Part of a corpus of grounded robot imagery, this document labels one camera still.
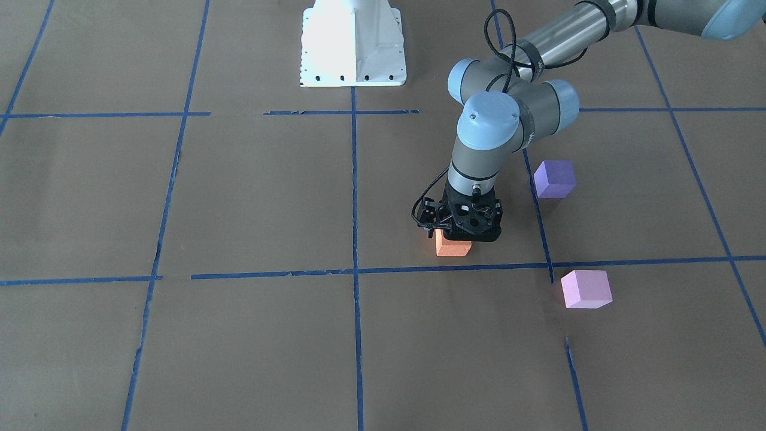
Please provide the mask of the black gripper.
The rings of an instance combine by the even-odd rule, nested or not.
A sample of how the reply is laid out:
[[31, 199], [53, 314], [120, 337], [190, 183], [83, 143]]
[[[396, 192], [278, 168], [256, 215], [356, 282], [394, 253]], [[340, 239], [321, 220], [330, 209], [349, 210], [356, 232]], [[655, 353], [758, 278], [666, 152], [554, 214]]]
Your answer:
[[495, 188], [483, 195], [464, 195], [446, 184], [440, 202], [444, 237], [454, 242], [495, 242], [501, 234], [503, 207]]

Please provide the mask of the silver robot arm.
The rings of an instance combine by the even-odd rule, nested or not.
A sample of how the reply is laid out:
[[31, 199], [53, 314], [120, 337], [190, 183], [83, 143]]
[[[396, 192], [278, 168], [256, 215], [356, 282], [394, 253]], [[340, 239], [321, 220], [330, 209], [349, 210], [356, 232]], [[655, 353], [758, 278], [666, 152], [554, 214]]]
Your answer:
[[451, 241], [494, 242], [503, 208], [495, 183], [506, 158], [572, 125], [577, 92], [546, 71], [572, 65], [591, 45], [634, 26], [651, 26], [707, 40], [728, 41], [764, 17], [763, 1], [580, 1], [545, 26], [518, 38], [506, 9], [484, 23], [492, 56], [466, 58], [448, 77], [449, 94], [463, 107], [441, 200], [421, 196], [412, 218]]

